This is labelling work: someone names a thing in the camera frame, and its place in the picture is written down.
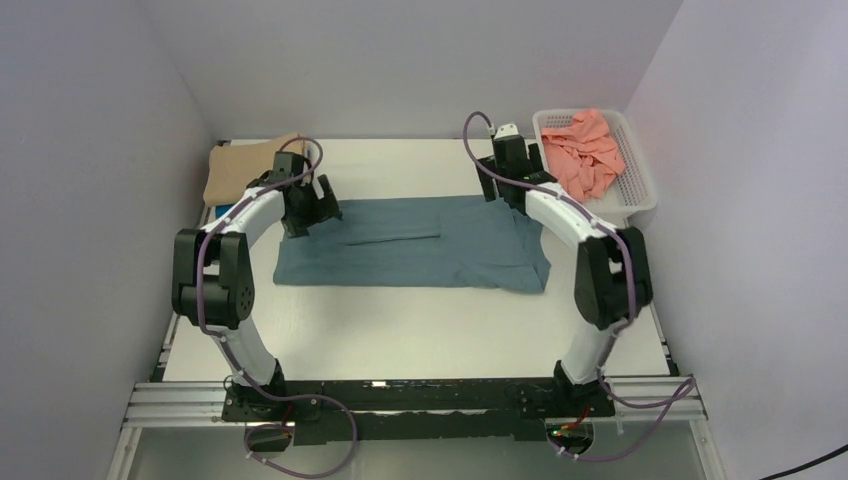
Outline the teal blue t shirt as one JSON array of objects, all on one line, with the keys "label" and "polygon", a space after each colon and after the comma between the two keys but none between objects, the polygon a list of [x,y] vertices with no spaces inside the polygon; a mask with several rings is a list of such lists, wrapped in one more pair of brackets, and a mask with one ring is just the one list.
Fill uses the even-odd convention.
[{"label": "teal blue t shirt", "polygon": [[277,285],[545,291],[541,225],[481,196],[346,200],[342,216],[285,236]]}]

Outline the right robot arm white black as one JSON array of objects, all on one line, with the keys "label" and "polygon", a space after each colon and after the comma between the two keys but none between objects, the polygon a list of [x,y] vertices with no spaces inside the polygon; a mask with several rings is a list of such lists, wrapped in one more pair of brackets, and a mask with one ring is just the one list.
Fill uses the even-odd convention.
[{"label": "right robot arm white black", "polygon": [[582,395],[601,386],[617,337],[653,300],[642,233],[618,228],[570,197],[541,165],[539,148],[515,133],[493,133],[493,153],[475,161],[487,200],[501,199],[576,253],[573,297],[583,324],[554,376]]}]

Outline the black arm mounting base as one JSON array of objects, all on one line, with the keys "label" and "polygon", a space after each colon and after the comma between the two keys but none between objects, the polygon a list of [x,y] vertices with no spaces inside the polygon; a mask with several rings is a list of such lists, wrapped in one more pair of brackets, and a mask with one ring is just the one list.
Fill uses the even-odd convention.
[{"label": "black arm mounting base", "polygon": [[286,383],[288,402],[250,387],[228,386],[226,423],[286,422],[297,446],[360,441],[509,437],[541,441],[543,424],[615,415],[597,386],[566,387],[551,378],[308,380]]}]

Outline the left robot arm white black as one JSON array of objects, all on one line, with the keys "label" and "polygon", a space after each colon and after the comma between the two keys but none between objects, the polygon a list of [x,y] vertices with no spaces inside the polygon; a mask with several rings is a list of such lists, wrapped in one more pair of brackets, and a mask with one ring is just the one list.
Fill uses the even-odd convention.
[{"label": "left robot arm white black", "polygon": [[174,240],[171,301],[174,312],[210,337],[226,359],[234,385],[262,397],[286,395],[279,361],[252,319],[256,300],[251,249],[274,224],[288,238],[342,212],[317,160],[278,151],[271,169],[248,183],[223,216],[201,228],[182,229]]}]

